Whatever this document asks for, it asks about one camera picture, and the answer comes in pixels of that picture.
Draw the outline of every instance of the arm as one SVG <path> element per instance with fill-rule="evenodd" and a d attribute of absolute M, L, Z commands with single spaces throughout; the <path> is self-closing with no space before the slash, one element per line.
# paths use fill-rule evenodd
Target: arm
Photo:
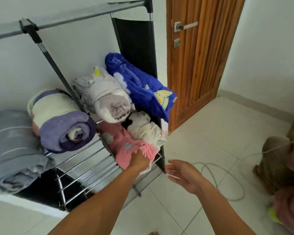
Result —
<path fill-rule="evenodd" d="M 109 235 L 129 190 L 150 160 L 138 150 L 129 167 L 99 193 L 70 212 L 48 235 Z"/>
<path fill-rule="evenodd" d="M 198 197 L 216 235 L 255 235 L 196 167 L 181 160 L 169 160 L 169 163 L 171 165 L 166 165 L 166 172 L 178 178 L 168 178 Z"/>

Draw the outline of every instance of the shelf rack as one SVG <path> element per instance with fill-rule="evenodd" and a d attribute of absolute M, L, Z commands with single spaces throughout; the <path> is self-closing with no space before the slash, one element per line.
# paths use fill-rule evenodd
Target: shelf rack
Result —
<path fill-rule="evenodd" d="M 149 21 L 131 21 L 117 19 L 113 17 L 113 13 L 115 12 L 135 7 L 145 7 L 147 13 L 149 14 Z M 0 39 L 8 38 L 15 35 L 28 34 L 32 38 L 34 43 L 38 45 L 39 49 L 41 50 L 51 67 L 54 69 L 55 73 L 58 75 L 59 79 L 62 81 L 63 85 L 66 87 L 67 91 L 72 96 L 73 100 L 77 103 L 81 111 L 86 112 L 90 115 L 91 113 L 84 108 L 83 104 L 80 101 L 80 97 L 75 94 L 70 84 L 63 76 L 61 70 L 51 57 L 50 53 L 47 51 L 47 48 L 43 44 L 43 41 L 38 34 L 38 31 L 71 22 L 82 21 L 105 14 L 110 14 L 121 54 L 136 67 L 157 78 L 152 0 L 105 3 L 98 6 L 86 7 L 73 11 L 66 11 L 57 15 L 44 18 L 33 18 L 31 20 L 23 18 L 19 21 L 0 24 Z M 135 107 L 138 111 L 146 111 L 151 116 L 151 120 L 155 122 L 159 127 L 161 127 L 160 118 L 151 115 L 148 110 L 144 109 L 143 107 Z M 59 199 L 59 209 L 68 211 L 88 199 L 93 194 L 93 190 L 103 181 L 103 179 L 111 176 L 115 171 L 118 171 L 120 173 L 121 170 L 114 160 L 114 155 L 111 153 L 105 142 L 102 140 L 101 135 L 98 134 L 98 136 L 99 138 L 95 142 L 89 143 L 78 153 L 59 163 L 59 165 L 54 168 L 53 175 L 50 175 L 48 171 L 45 172 L 41 178 L 33 183 L 33 185 L 19 193 L 17 196 L 25 197 L 45 204 L 52 204 L 51 206 L 54 207 L 57 206 L 57 202 L 54 201 L 55 198 L 57 198 Z M 73 158 L 78 157 L 82 151 L 87 150 L 92 146 L 96 146 L 100 142 L 103 146 L 99 148 L 96 152 L 90 154 L 81 162 L 75 164 L 68 170 L 61 169 Z M 69 175 L 80 165 L 85 164 L 85 162 L 87 162 L 90 158 L 98 155 L 103 150 L 107 150 L 109 155 L 103 158 L 98 163 L 94 164 L 94 166 L 91 166 L 91 168 L 88 169 L 85 173 L 82 173 L 75 178 Z M 86 181 L 81 181 L 81 179 L 87 173 L 92 172 L 93 169 L 96 169 L 99 166 L 105 164 L 111 158 L 113 158 L 113 162 L 109 163 L 104 168 L 92 174 L 89 178 L 86 179 Z M 152 170 L 148 174 L 141 175 L 135 180 L 135 183 L 133 184 L 133 190 L 138 196 L 141 196 L 141 193 L 162 173 L 165 172 L 164 158 L 164 150 L 163 147 L 161 147 L 160 152 L 157 154 L 153 162 Z M 153 173 L 157 171 L 158 168 L 160 168 L 161 173 L 158 173 L 155 178 L 152 178 L 152 180 L 149 181 L 146 185 L 143 185 L 146 181 L 150 180 L 150 175 L 153 175 Z M 54 181 L 58 187 L 56 195 L 54 195 L 54 186 L 50 185 L 51 178 L 53 178 L 52 181 Z M 50 191 L 46 193 L 45 191 L 43 191 L 43 188 L 53 189 L 50 189 Z"/>

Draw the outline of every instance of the rolled towel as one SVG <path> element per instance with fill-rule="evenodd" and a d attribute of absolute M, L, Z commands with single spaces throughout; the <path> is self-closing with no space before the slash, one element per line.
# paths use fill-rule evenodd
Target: rolled towel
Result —
<path fill-rule="evenodd" d="M 109 123 L 123 121 L 129 116 L 131 100 L 118 81 L 96 67 L 89 77 L 75 79 L 73 87 L 82 96 L 87 109 Z"/>
<path fill-rule="evenodd" d="M 131 135 L 119 124 L 110 124 L 103 121 L 98 124 L 98 131 L 122 169 L 125 170 L 129 166 L 132 153 L 136 153 L 140 149 L 144 157 L 150 160 L 149 167 L 141 174 L 150 171 L 151 164 L 157 154 L 157 150 L 153 146 L 142 140 L 134 141 Z"/>
<path fill-rule="evenodd" d="M 150 117 L 146 112 L 134 112 L 126 121 L 125 124 L 128 125 L 126 130 L 134 140 L 143 140 L 160 151 L 160 147 L 166 142 L 165 133 L 154 122 L 150 122 Z"/>
<path fill-rule="evenodd" d="M 121 54 L 109 53 L 105 63 L 108 73 L 118 80 L 133 103 L 169 122 L 168 115 L 177 98 L 176 93 L 129 63 Z"/>
<path fill-rule="evenodd" d="M 18 193 L 52 167 L 27 112 L 0 111 L 0 194 Z"/>
<path fill-rule="evenodd" d="M 75 151 L 96 134 L 96 123 L 82 112 L 62 89 L 45 89 L 28 103 L 33 130 L 43 147 L 52 153 Z"/>

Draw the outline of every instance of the blue blanket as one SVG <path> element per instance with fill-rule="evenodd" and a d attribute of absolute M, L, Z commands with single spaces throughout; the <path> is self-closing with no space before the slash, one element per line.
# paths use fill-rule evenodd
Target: blue blanket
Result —
<path fill-rule="evenodd" d="M 121 54 L 109 53 L 105 63 L 107 72 L 118 80 L 133 103 L 169 122 L 168 115 L 177 98 L 172 90 L 129 63 Z"/>

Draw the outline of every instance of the gray blanket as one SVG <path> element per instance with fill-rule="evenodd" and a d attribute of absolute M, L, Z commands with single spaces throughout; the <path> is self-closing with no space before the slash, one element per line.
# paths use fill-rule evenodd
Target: gray blanket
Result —
<path fill-rule="evenodd" d="M 28 113 L 0 111 L 0 194 L 21 191 L 52 167 L 54 161 L 43 154 Z"/>

